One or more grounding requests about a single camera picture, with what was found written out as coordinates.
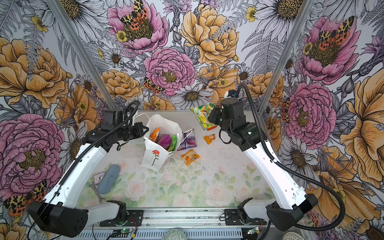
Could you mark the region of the small orange sachet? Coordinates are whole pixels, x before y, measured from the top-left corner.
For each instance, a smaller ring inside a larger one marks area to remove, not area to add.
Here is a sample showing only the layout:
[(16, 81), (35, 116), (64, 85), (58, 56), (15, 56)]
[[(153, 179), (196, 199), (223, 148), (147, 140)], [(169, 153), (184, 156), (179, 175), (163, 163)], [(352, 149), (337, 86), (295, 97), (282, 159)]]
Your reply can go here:
[(212, 135), (204, 136), (203, 139), (208, 145), (210, 145), (216, 139), (216, 135), (212, 134)]

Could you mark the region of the green yellow candy packet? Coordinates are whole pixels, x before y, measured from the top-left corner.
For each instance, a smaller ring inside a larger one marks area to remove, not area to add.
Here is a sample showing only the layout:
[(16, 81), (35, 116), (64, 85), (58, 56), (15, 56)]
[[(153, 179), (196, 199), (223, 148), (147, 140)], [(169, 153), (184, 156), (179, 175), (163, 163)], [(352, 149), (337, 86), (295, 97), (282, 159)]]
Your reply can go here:
[(204, 131), (210, 131), (217, 127), (217, 125), (210, 123), (208, 120), (214, 107), (215, 105), (213, 103), (209, 103), (208, 105), (190, 108)]

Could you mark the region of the red orange snack packet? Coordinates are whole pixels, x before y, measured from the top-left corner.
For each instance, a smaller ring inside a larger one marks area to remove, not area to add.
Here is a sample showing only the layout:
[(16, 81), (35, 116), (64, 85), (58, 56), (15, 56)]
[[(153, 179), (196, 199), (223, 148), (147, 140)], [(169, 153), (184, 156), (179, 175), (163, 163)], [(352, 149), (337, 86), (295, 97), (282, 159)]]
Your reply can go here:
[(157, 143), (158, 140), (160, 139), (160, 128), (155, 129), (155, 130), (150, 134), (149, 139), (150, 139), (152, 142)]

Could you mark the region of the small purple snack bag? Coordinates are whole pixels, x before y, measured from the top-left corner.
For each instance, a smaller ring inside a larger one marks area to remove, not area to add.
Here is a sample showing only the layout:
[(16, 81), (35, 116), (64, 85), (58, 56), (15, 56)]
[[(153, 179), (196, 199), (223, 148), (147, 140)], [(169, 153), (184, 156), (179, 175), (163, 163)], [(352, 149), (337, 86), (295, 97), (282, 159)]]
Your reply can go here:
[(194, 129), (188, 130), (183, 133), (182, 142), (180, 143), (177, 151), (191, 149), (197, 147)]

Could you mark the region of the white paper bag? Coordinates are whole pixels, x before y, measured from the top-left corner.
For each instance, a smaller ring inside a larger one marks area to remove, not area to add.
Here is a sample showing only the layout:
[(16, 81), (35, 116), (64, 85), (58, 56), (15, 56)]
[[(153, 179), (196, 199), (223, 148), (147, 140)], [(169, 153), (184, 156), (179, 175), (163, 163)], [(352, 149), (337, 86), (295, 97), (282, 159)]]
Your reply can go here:
[[(145, 152), (141, 165), (158, 172), (161, 170), (165, 161), (178, 149), (180, 143), (183, 141), (182, 137), (184, 132), (178, 123), (165, 119), (158, 114), (148, 117), (146, 127), (149, 128), (149, 131), (144, 135)], [(150, 134), (157, 128), (160, 128), (160, 137), (164, 134), (168, 134), (170, 137), (177, 135), (178, 142), (175, 151), (168, 152), (168, 150), (163, 149), (160, 145), (149, 139)]]

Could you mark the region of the purple grape candy pouch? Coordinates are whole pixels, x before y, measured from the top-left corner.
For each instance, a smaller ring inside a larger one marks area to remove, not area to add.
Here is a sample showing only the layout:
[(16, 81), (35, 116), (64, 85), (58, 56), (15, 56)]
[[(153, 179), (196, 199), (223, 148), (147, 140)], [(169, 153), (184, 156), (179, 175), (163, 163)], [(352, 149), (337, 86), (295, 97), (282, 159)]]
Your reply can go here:
[(168, 134), (164, 134), (157, 141), (157, 144), (160, 145), (163, 149), (168, 150), (172, 143), (172, 137)]

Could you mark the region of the green chips bag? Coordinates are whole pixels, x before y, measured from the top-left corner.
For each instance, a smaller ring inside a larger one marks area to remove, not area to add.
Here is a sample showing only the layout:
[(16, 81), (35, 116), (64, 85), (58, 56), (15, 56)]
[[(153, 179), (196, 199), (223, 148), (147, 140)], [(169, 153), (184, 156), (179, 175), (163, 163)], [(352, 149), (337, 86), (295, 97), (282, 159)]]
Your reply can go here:
[(170, 146), (168, 148), (168, 152), (173, 152), (173, 151), (176, 150), (177, 142), (178, 142), (177, 135), (173, 135), (172, 138), (171, 138), (171, 144), (170, 144)]

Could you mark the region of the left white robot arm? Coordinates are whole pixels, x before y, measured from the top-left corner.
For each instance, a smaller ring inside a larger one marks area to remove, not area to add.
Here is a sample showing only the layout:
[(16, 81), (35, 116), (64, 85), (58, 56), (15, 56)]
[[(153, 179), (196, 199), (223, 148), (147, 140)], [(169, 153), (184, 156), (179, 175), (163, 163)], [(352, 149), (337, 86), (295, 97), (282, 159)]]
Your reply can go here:
[(34, 201), (28, 207), (34, 227), (73, 238), (89, 225), (127, 221), (126, 204), (120, 201), (107, 201), (88, 209), (76, 206), (82, 189), (112, 146), (120, 148), (149, 131), (143, 123), (134, 122), (138, 108), (139, 102), (133, 101), (124, 110), (105, 110), (104, 121), (87, 133), (79, 153), (59, 182), (42, 201)]

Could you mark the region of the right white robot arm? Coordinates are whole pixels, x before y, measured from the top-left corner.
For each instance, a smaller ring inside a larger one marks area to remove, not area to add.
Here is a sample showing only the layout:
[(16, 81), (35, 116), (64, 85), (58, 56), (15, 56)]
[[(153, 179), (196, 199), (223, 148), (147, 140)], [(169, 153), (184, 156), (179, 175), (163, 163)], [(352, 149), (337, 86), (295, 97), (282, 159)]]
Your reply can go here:
[[(241, 223), (246, 225), (252, 219), (260, 219), (268, 221), (269, 225), (274, 225), (280, 231), (297, 227), (313, 232), (331, 230), (342, 223), (346, 215), (342, 197), (319, 181), (287, 168), (278, 159), (265, 138), (251, 93), (245, 83), (241, 83), (237, 90), (228, 91), (226, 97), (221, 100), (221, 106), (213, 108), (208, 120), (219, 126), (220, 132), (228, 134), (230, 139), (227, 144), (238, 146), (251, 159), (275, 196), (274, 200), (265, 204), (253, 198), (241, 202), (238, 205), (238, 218)], [(318, 204), (318, 199), (315, 195), (306, 193), (293, 176), (322, 188), (336, 198), (339, 213), (330, 224), (308, 227), (299, 223), (304, 215)]]

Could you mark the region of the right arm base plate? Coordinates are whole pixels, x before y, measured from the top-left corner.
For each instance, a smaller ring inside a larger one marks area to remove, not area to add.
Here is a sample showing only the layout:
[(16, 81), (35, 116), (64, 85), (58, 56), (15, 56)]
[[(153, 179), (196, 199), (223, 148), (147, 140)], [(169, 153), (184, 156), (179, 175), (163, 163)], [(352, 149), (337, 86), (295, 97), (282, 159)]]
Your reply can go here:
[(263, 219), (241, 220), (237, 209), (224, 209), (224, 219), (227, 226), (266, 226), (267, 221)]

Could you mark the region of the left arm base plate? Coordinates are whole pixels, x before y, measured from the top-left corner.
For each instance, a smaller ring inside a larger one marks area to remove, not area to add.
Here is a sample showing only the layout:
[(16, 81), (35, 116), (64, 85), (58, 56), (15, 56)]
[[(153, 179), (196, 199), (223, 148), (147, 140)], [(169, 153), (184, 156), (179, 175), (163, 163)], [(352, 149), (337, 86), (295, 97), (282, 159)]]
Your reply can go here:
[(127, 217), (99, 223), (100, 227), (140, 227), (144, 219), (144, 210), (127, 210)]

